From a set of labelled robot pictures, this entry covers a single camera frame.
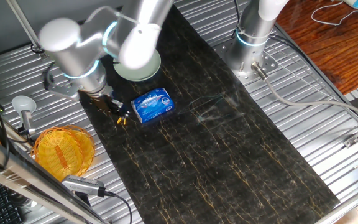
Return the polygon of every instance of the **blue light ring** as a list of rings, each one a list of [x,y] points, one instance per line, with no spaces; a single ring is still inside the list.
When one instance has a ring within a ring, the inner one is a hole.
[[[267,40],[266,40],[265,42],[263,42],[263,43],[261,43],[261,44],[250,44],[250,43],[248,43],[248,42],[246,42],[246,41],[244,41],[244,40],[241,39],[238,30],[236,30],[236,34],[237,34],[237,38],[240,40],[240,42],[242,42],[242,43],[245,44],[245,45],[251,46],[251,47],[259,47],[259,46],[265,45],[266,42],[267,42]]]

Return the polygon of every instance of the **orange basket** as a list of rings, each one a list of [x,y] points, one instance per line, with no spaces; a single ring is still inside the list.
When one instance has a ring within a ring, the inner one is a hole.
[[[67,175],[82,175],[94,157],[94,141],[84,129],[64,126],[45,130],[31,155],[45,170],[62,181]]]

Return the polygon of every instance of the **mounting plate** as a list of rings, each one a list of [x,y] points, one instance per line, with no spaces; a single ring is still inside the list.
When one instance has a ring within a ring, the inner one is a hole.
[[[227,47],[230,46],[233,42],[234,39],[231,39],[213,47],[214,51],[223,59],[223,61],[226,61],[225,55]],[[278,64],[272,57],[264,54],[263,60],[264,61],[260,66],[262,67],[262,70],[266,73],[269,74],[270,72],[277,69]],[[243,84],[259,78],[258,74],[256,74],[255,72],[240,72],[238,70],[232,70],[232,72]]]

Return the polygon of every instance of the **black marble surface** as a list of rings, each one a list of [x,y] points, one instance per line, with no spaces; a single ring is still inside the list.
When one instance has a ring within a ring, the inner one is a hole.
[[[146,82],[102,62],[119,99],[164,87],[173,112],[122,126],[83,103],[146,224],[314,223],[338,203],[176,8],[157,50],[160,74]]]

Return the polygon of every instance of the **white cable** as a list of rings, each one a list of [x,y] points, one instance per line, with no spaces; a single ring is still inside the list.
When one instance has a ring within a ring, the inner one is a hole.
[[[285,56],[287,56],[288,58],[292,59],[289,55],[285,54],[284,52],[282,51],[278,51],[276,50],[277,52],[280,52],[282,54],[284,54]],[[331,99],[334,99],[336,101],[338,101],[337,99],[335,99],[335,97],[317,89],[315,86],[313,86],[312,84],[308,83],[306,80],[304,80],[303,78],[299,77],[297,74],[295,74],[294,72],[292,72],[291,70],[287,69],[285,66],[283,66],[280,62],[278,62],[278,60],[276,60],[274,57],[272,57],[269,53],[267,53],[266,51],[264,51],[265,54],[267,54],[270,58],[272,58],[279,66],[281,66],[282,68],[284,68],[285,70],[287,70],[288,72],[290,72],[292,75],[294,75],[295,77],[297,77],[299,80],[302,80],[304,81],[307,85],[309,85],[310,87],[314,88],[315,90],[317,90],[318,92],[320,92],[321,94],[323,94],[324,96],[328,96],[330,97]]]
[[[322,24],[333,25],[333,26],[341,25],[342,20],[344,20],[344,19],[346,19],[347,17],[349,17],[351,14],[353,14],[353,12],[358,12],[358,10],[352,11],[352,12],[349,13],[347,16],[343,17],[343,18],[339,21],[338,24],[332,23],[332,22],[319,21],[319,20],[313,18],[313,15],[314,15],[318,10],[320,10],[320,9],[324,9],[324,8],[326,8],[326,7],[338,6],[338,5],[342,4],[342,3],[343,3],[343,1],[341,1],[340,3],[337,3],[337,4],[333,4],[333,5],[329,5],[329,6],[323,6],[323,7],[321,7],[321,8],[318,8],[318,9],[314,10],[314,12],[311,14],[311,19],[314,20],[314,21],[316,21],[316,22],[322,23]]]
[[[285,103],[285,104],[290,105],[290,106],[314,106],[314,105],[323,105],[323,104],[337,105],[337,106],[342,106],[342,107],[345,107],[345,108],[349,108],[350,110],[353,110],[353,111],[358,113],[358,108],[355,108],[354,106],[348,105],[346,103],[341,103],[341,102],[336,102],[336,101],[315,101],[315,102],[304,102],[304,103],[291,102],[291,101],[288,101],[288,100],[282,98],[274,90],[272,84],[270,83],[270,81],[268,79],[265,80],[265,83],[270,88],[270,91],[272,91],[273,95],[275,95],[278,100],[280,100],[282,103]]]

